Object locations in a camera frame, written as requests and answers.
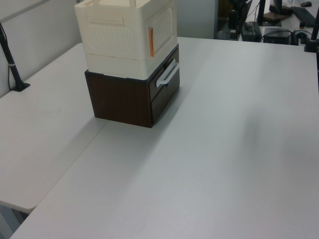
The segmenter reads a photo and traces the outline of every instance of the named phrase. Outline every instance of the desk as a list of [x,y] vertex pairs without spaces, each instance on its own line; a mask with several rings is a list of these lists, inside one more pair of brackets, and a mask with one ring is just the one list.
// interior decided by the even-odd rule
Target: desk
[[178,42],[160,121],[109,121],[12,239],[318,238],[315,54]]
[[82,44],[0,99],[0,204],[30,213],[107,120],[94,118]]

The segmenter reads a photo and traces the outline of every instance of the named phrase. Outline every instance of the white handle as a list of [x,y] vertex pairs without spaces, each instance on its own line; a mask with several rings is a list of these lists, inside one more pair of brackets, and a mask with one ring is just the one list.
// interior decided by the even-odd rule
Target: white handle
[[156,81],[156,87],[160,85],[166,85],[174,76],[176,71],[179,69],[179,63],[174,60],[170,63],[170,65],[166,68],[163,74]]

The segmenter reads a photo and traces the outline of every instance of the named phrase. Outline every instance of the white plastic storage box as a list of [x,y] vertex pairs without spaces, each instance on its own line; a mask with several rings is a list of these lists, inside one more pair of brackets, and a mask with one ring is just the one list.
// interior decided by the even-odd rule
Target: white plastic storage box
[[146,80],[177,45],[175,0],[85,0],[75,12],[90,72]]

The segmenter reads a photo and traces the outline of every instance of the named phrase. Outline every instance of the brown wooden drawer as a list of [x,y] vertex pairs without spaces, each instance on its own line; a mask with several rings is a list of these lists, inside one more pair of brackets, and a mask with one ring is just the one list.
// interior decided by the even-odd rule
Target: brown wooden drawer
[[170,63],[175,59],[176,62],[179,62],[179,51],[178,48],[174,49],[173,54],[170,54],[166,59],[160,64],[160,66],[155,70],[156,74],[153,76],[149,84],[150,89],[150,100],[152,101],[158,92],[162,89],[163,85],[156,87],[156,82],[159,77],[162,75],[164,70],[170,65]]
[[174,76],[169,81],[169,83],[167,85],[163,85],[160,92],[156,95],[156,97],[151,102],[152,117],[153,117],[154,123],[158,120],[164,108],[169,103],[174,93],[178,90],[179,82],[180,80],[179,80],[179,69],[178,69],[178,71],[174,74]]

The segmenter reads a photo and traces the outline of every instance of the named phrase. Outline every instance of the orange strip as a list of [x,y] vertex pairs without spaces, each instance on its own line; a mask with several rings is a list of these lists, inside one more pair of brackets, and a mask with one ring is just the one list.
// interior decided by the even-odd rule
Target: orange strip
[[150,53],[151,57],[155,57],[155,52],[154,52],[154,38],[153,38],[153,28],[149,28],[149,41],[150,41]]

